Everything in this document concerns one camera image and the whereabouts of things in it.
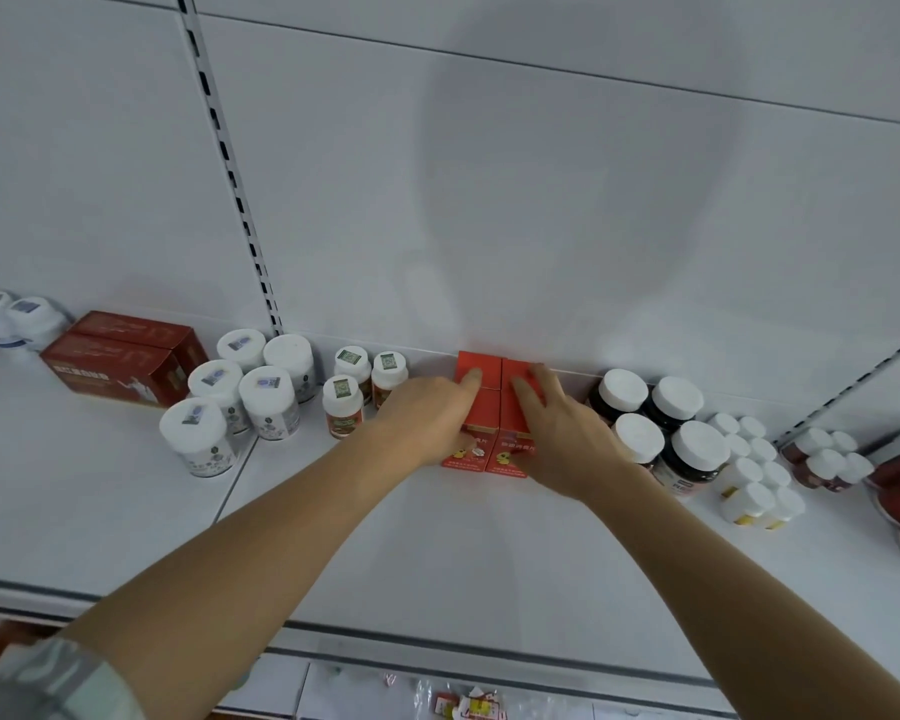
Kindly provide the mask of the dark bottle with white cap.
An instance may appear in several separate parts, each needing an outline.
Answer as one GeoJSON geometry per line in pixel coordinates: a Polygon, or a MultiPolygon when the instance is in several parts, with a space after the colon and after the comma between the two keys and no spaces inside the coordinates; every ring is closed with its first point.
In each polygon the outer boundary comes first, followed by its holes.
{"type": "Polygon", "coordinates": [[[677,500],[688,501],[707,487],[730,459],[730,447],[716,428],[690,420],[665,437],[650,474],[677,500]]]}
{"type": "Polygon", "coordinates": [[[590,388],[584,401],[607,426],[613,426],[619,418],[639,411],[648,399],[647,383],[636,373],[614,367],[590,388]]]}
{"type": "Polygon", "coordinates": [[[694,421],[706,399],[692,382],[677,376],[664,376],[648,389],[639,414],[655,424],[664,435],[694,421]]]}
{"type": "Polygon", "coordinates": [[[666,447],[660,427],[638,412],[626,412],[611,425],[611,431],[629,454],[631,461],[651,471],[666,447]]]}

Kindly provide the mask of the grey shelf edge rail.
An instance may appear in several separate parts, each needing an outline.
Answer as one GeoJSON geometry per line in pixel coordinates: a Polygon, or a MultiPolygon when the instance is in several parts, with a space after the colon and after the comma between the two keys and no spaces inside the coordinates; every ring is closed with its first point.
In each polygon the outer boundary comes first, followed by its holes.
{"type": "MultiPolygon", "coordinates": [[[[91,593],[0,580],[0,618],[25,624],[67,625],[98,599],[91,593]]],[[[566,695],[673,714],[737,717],[711,679],[312,622],[284,622],[261,654],[566,695]]]]}

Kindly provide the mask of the cluster of small white bottles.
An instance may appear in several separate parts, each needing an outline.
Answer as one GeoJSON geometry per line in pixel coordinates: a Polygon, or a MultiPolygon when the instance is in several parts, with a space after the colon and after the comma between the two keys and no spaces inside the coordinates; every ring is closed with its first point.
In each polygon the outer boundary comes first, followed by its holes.
{"type": "Polygon", "coordinates": [[[716,428],[729,450],[729,461],[711,483],[725,521],[773,532],[807,514],[806,502],[795,491],[792,474],[780,462],[761,419],[717,411],[706,423],[716,428]]]}

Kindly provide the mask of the dark red long carton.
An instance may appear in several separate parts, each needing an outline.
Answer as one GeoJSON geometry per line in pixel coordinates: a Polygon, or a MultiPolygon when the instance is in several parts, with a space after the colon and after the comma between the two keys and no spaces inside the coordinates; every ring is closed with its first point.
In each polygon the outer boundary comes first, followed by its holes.
{"type": "Polygon", "coordinates": [[[190,394],[188,376],[168,349],[66,332],[39,356],[76,394],[161,409],[190,394]]]}
{"type": "Polygon", "coordinates": [[[195,329],[189,325],[134,315],[90,311],[79,318],[70,332],[137,346],[168,350],[186,375],[209,361],[195,329]]]}

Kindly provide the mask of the large white jar grey label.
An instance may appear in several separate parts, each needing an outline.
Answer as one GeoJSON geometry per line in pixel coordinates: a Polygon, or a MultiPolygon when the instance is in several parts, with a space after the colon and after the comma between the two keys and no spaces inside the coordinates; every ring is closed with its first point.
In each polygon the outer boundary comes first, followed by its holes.
{"type": "Polygon", "coordinates": [[[298,334],[280,335],[263,349],[264,362],[287,372],[298,404],[313,399],[319,389],[312,344],[298,334]]]}
{"type": "Polygon", "coordinates": [[[265,334],[254,328],[239,328],[223,334],[216,341],[216,353],[222,360],[235,363],[244,374],[267,364],[265,334]]]}
{"type": "Polygon", "coordinates": [[[265,364],[240,379],[239,395],[259,438],[282,442],[300,427],[300,405],[286,369],[265,364]]]}
{"type": "Polygon", "coordinates": [[[228,422],[219,404],[207,397],[190,397],[169,407],[159,431],[193,477],[210,479],[238,464],[228,422]]]}
{"type": "Polygon", "coordinates": [[[223,413],[232,436],[242,435],[252,428],[240,395],[243,377],[240,364],[225,359],[204,362],[195,367],[188,377],[191,396],[213,399],[223,413]]]}

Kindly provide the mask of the slotted white shelf upright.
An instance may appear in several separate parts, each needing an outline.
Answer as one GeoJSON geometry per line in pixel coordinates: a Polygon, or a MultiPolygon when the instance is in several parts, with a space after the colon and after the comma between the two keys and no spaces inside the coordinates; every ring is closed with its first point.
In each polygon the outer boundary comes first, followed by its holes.
{"type": "Polygon", "coordinates": [[[815,410],[809,412],[803,419],[792,424],[792,426],[788,430],[781,433],[773,443],[778,447],[781,446],[783,443],[787,442],[793,435],[801,432],[805,427],[808,427],[811,423],[814,423],[817,419],[832,411],[832,409],[834,409],[840,402],[849,398],[851,394],[858,392],[865,385],[876,380],[877,377],[887,372],[898,362],[900,362],[900,348],[892,352],[881,362],[877,362],[874,367],[864,372],[849,385],[834,394],[830,399],[820,404],[815,410]]]}
{"type": "Polygon", "coordinates": [[[269,273],[262,242],[259,239],[253,220],[245,182],[238,166],[236,149],[228,129],[219,87],[212,71],[200,14],[196,7],[196,0],[176,0],[176,5],[182,18],[183,29],[190,41],[199,86],[211,120],[219,156],[230,182],[232,199],[243,231],[243,240],[247,244],[256,281],[262,294],[264,309],[268,319],[268,333],[270,336],[283,335],[285,329],[274,292],[273,279],[269,273]]]}

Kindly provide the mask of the person's left forearm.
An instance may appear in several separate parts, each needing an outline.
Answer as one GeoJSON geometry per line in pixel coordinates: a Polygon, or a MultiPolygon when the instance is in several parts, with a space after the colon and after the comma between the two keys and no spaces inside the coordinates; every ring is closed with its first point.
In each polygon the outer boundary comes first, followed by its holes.
{"type": "Polygon", "coordinates": [[[431,462],[407,427],[361,427],[74,620],[64,640],[126,681],[145,720],[204,720],[370,512],[431,462]]]}

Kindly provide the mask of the clear bag of red packets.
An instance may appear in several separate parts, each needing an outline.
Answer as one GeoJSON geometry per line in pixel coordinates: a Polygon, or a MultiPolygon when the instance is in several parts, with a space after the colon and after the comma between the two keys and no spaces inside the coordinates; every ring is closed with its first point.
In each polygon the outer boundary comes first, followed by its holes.
{"type": "Polygon", "coordinates": [[[416,720],[512,720],[497,689],[419,679],[414,689],[416,720]]]}

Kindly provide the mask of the person's left hand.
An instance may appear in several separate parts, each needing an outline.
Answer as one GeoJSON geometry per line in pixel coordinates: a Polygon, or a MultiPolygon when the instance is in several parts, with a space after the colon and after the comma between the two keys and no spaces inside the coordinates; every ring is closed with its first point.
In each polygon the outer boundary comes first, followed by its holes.
{"type": "Polygon", "coordinates": [[[381,435],[384,454],[410,474],[467,443],[461,426],[477,395],[446,377],[414,377],[396,387],[371,426],[381,435]]]}

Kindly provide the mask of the small white-capped red label bottle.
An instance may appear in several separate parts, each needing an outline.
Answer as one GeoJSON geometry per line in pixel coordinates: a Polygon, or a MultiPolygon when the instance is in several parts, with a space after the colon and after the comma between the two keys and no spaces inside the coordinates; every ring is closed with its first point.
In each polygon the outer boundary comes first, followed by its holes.
{"type": "Polygon", "coordinates": [[[353,377],[362,393],[363,404],[372,402],[372,359],[367,350],[353,344],[337,350],[333,374],[353,377]]]}
{"type": "Polygon", "coordinates": [[[396,350],[378,353],[371,370],[371,393],[374,407],[382,407],[391,393],[410,378],[404,355],[396,350]]]}
{"type": "Polygon", "coordinates": [[[328,432],[336,440],[351,435],[364,421],[364,395],[353,376],[329,378],[323,385],[322,406],[328,432]]]}

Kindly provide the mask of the person's right forearm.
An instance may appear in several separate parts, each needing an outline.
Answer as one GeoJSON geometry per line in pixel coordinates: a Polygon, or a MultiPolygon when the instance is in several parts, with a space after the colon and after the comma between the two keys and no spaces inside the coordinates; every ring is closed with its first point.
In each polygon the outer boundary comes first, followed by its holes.
{"type": "Polygon", "coordinates": [[[597,455],[568,473],[741,720],[900,720],[900,681],[645,471],[597,455]]]}

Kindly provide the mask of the grey patterned sleeve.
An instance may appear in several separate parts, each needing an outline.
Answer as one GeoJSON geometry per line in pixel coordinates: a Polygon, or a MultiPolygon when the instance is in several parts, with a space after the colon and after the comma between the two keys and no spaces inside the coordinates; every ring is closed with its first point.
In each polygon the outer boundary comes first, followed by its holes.
{"type": "Polygon", "coordinates": [[[128,683],[104,659],[49,638],[0,659],[0,720],[147,720],[128,683]]]}

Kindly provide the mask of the person's right hand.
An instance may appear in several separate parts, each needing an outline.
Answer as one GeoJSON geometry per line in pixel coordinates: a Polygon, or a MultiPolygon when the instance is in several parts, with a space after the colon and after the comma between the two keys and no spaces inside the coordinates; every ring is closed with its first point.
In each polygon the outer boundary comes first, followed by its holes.
{"type": "Polygon", "coordinates": [[[551,491],[588,507],[620,492],[636,465],[612,430],[588,407],[564,392],[558,376],[532,363],[547,405],[541,418],[526,418],[533,454],[515,456],[519,468],[551,491]]]}

